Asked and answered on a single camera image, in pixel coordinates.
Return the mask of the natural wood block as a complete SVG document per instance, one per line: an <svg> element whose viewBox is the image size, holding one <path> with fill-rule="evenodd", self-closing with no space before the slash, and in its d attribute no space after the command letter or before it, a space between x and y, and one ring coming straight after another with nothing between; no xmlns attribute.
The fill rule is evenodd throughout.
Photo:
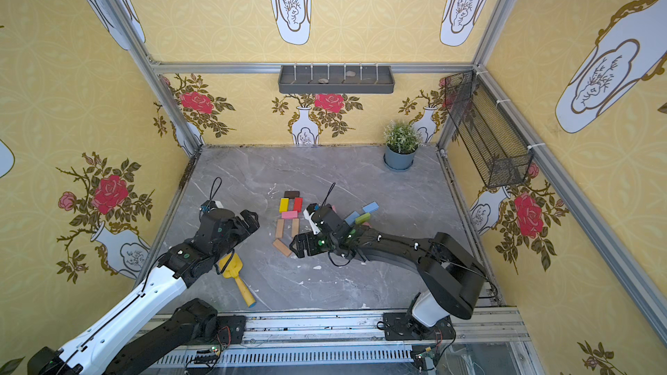
<svg viewBox="0 0 667 375"><path fill-rule="evenodd" d="M279 219L276 222L276 231L275 231L276 239L281 239L283 237L284 226L285 226L285 220L284 219Z"/></svg>
<svg viewBox="0 0 667 375"><path fill-rule="evenodd" d="M285 245L281 240L275 239L273 241L273 246L282 254L285 255L286 257L290 257L292 254L292 251L289 249L287 245Z"/></svg>
<svg viewBox="0 0 667 375"><path fill-rule="evenodd" d="M292 220L292 236L295 237L300 234L300 220L298 218Z"/></svg>

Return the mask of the pink block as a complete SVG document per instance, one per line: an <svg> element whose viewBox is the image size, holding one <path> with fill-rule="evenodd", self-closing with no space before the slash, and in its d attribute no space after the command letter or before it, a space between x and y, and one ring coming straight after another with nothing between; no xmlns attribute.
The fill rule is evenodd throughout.
<svg viewBox="0 0 667 375"><path fill-rule="evenodd" d="M283 218L284 220L298 219L299 218L299 212L298 211L282 212L281 213L281 218Z"/></svg>

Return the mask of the red block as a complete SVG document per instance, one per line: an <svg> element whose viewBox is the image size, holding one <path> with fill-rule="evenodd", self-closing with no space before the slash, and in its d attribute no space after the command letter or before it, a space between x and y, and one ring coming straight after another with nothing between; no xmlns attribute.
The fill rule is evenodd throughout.
<svg viewBox="0 0 667 375"><path fill-rule="evenodd" d="M293 205L293 210L295 212L301 212L302 211L302 205L303 205L303 199L301 197L295 198L294 205Z"/></svg>

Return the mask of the yellow block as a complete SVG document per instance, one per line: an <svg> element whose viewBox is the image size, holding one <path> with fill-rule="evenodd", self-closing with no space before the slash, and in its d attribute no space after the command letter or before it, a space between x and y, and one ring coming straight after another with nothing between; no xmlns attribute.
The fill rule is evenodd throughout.
<svg viewBox="0 0 667 375"><path fill-rule="evenodd" d="M281 198L279 212L280 213L286 213L286 212L288 212L288 210L289 210L289 199L288 198Z"/></svg>

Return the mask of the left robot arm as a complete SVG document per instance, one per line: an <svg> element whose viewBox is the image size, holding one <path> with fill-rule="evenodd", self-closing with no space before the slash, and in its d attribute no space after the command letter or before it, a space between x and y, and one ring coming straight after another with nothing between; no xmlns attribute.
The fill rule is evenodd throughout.
<svg viewBox="0 0 667 375"><path fill-rule="evenodd" d="M194 237L171 247L123 300L58 350L38 351L29 374L102 374L138 331L260 228L259 216L226 208L203 213Z"/></svg>

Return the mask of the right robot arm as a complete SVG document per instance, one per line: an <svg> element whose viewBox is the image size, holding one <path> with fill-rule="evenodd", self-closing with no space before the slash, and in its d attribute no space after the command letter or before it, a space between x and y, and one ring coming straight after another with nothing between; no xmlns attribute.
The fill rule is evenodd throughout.
<svg viewBox="0 0 667 375"><path fill-rule="evenodd" d="M335 244L323 232L298 234L289 249L300 259L322 253L349 260L381 261L422 278L435 302L459 319L471 319L486 282L486 271L458 241L438 232L432 238L396 236L364 225L343 234Z"/></svg>

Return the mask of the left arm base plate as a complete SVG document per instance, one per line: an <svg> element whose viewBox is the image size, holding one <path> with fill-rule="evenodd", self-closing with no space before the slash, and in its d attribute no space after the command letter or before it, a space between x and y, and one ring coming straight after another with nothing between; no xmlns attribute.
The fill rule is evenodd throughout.
<svg viewBox="0 0 667 375"><path fill-rule="evenodd" d="M229 347L241 345L247 318L243 315L219 315L215 319L211 341L214 344Z"/></svg>

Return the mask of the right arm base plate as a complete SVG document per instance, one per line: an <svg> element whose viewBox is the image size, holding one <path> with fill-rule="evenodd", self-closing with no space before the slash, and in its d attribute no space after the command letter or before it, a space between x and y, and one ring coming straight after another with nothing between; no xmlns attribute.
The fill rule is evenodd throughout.
<svg viewBox="0 0 667 375"><path fill-rule="evenodd" d="M449 317L440 319L433 327L421 324L408 312L385 312L376 327L385 333L385 340L453 340L456 337Z"/></svg>

